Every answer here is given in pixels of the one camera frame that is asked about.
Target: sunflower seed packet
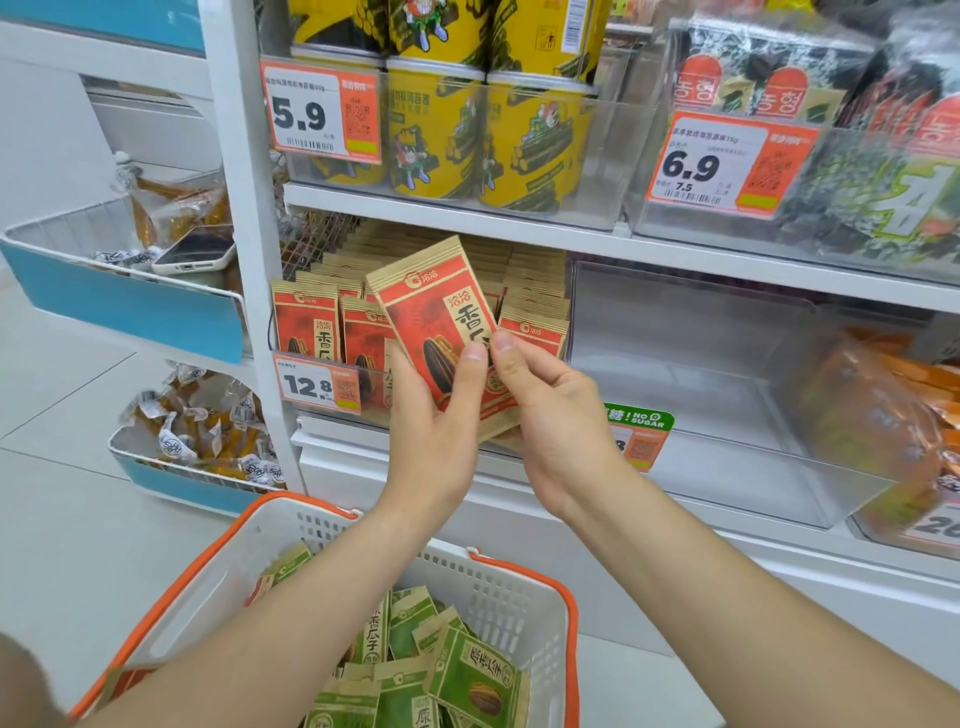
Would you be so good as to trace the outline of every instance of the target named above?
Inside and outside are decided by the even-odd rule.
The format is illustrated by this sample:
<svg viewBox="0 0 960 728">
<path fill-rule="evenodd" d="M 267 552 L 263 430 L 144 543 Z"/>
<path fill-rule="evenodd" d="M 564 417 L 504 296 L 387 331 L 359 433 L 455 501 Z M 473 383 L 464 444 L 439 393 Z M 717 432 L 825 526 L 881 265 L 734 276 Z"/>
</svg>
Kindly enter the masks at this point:
<svg viewBox="0 0 960 728">
<path fill-rule="evenodd" d="M 423 691 L 432 663 L 432 655 L 421 655 L 373 668 L 380 687 L 375 728 L 442 728 L 437 701 Z"/>
<path fill-rule="evenodd" d="M 387 662 L 390 630 L 390 593 L 387 592 L 347 653 L 348 663 L 376 665 Z"/>
<path fill-rule="evenodd" d="M 413 657 L 417 644 L 413 632 L 428 619 L 437 616 L 437 607 L 426 587 L 415 587 L 390 608 L 390 652 L 395 660 Z"/>
<path fill-rule="evenodd" d="M 530 677 L 466 632 L 445 624 L 423 686 L 428 695 L 482 728 L 524 728 Z"/>
<path fill-rule="evenodd" d="M 332 678 L 314 698 L 304 728 L 373 728 L 380 684 Z"/>
</svg>

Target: left hand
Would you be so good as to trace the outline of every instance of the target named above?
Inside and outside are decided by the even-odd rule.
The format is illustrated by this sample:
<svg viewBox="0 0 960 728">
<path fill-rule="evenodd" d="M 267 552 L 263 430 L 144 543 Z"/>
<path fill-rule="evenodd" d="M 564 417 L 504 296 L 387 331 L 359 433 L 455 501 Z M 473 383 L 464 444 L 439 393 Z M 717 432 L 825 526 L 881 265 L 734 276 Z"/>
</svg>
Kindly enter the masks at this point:
<svg viewBox="0 0 960 728">
<path fill-rule="evenodd" d="M 406 353 L 391 346 L 396 348 L 391 356 L 390 469 L 377 505 L 428 515 L 435 532 L 463 501 L 476 472 L 487 348 L 479 343 L 464 348 L 453 394 L 441 412 Z"/>
</svg>

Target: clear plastic bin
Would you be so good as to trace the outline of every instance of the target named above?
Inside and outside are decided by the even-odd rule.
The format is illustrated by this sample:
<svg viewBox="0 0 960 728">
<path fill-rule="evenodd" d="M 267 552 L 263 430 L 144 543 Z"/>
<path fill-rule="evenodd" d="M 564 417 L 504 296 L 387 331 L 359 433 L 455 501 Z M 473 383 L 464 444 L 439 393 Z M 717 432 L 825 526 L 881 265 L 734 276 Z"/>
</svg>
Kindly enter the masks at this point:
<svg viewBox="0 0 960 728">
<path fill-rule="evenodd" d="M 932 417 L 810 303 L 579 263 L 571 337 L 605 401 L 676 418 L 670 493 L 827 528 L 936 474 Z"/>
</svg>

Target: qr code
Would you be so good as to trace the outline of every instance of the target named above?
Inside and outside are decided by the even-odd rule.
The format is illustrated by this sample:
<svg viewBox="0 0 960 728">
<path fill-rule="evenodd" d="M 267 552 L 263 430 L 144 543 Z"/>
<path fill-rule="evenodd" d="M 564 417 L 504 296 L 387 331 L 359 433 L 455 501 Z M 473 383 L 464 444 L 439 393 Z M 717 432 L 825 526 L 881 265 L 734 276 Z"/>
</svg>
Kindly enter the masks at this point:
<svg viewBox="0 0 960 728">
<path fill-rule="evenodd" d="M 790 180 L 796 165 L 797 161 L 790 153 L 775 152 L 759 161 L 743 189 L 754 194 L 773 194 Z"/>
</svg>

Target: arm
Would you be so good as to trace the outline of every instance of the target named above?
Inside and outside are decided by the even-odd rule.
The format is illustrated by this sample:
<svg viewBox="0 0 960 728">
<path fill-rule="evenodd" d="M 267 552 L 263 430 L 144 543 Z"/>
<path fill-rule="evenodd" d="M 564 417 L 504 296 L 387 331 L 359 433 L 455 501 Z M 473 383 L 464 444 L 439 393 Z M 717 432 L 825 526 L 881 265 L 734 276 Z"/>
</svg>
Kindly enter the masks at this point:
<svg viewBox="0 0 960 728">
<path fill-rule="evenodd" d="M 637 473 L 593 381 L 498 332 L 534 491 L 657 626 L 730 725 L 941 725 L 960 692 L 801 595 Z M 589 453 L 589 458 L 582 453 Z"/>
<path fill-rule="evenodd" d="M 488 366 L 486 349 L 474 347 L 464 349 L 443 414 L 398 352 L 390 469 L 371 512 L 84 726 L 295 728 L 377 602 L 467 493 Z"/>
</svg>

